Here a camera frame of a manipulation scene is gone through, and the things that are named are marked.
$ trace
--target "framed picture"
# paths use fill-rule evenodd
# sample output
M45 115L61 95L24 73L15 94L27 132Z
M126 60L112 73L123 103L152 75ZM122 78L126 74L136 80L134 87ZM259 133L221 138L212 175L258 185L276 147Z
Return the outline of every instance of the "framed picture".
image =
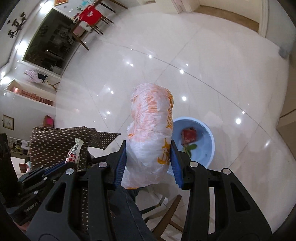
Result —
M15 120L12 117L2 115L3 127L7 129L14 130L14 122Z
M54 0L54 5L57 6L57 5L61 5L63 3L66 3L68 2L69 0Z

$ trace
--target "white plastic bag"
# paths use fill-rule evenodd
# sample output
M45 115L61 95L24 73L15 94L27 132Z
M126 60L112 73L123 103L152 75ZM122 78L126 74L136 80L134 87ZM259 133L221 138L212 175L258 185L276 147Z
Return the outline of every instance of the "white plastic bag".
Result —
M159 183L169 168L173 133L173 96L152 83L134 89L127 128L127 162L121 185L126 189Z

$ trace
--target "light blue plastic basin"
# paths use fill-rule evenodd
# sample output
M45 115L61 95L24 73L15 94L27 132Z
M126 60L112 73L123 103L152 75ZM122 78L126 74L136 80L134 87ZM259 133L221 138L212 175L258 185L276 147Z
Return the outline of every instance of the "light blue plastic basin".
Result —
M197 148L191 150L191 160L197 161L205 168L211 164L215 153L215 141L212 132L208 126L192 117L179 117L173 121L173 135L172 139L175 141L179 151L183 150L181 144L182 130L185 128L193 127L197 132L197 141L191 144L196 144ZM168 174L174 176L172 166L168 169Z

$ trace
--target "person's leg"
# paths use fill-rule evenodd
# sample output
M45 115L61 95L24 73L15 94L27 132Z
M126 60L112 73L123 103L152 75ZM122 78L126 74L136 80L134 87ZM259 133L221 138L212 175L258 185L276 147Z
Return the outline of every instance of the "person's leg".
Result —
M116 191L108 191L110 209L116 215L112 223L118 241L156 241L135 203L138 192L122 186Z

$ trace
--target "metal screw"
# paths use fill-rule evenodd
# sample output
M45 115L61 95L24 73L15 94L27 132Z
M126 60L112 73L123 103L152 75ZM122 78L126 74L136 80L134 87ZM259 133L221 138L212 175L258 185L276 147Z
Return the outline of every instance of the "metal screw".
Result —
M73 168L69 168L69 169L67 169L67 171L66 171L66 174L67 175L71 175L71 174L73 174L74 173L74 169Z
M198 163L196 161L192 161L189 163L191 167L198 167Z
M223 173L224 173L225 175L229 175L229 174L231 173L231 171L230 171L230 169L228 169L228 168L224 168L224 169L223 169Z
M108 164L105 161L102 161L99 163L99 167L101 167L101 168L106 167L106 166L108 166Z

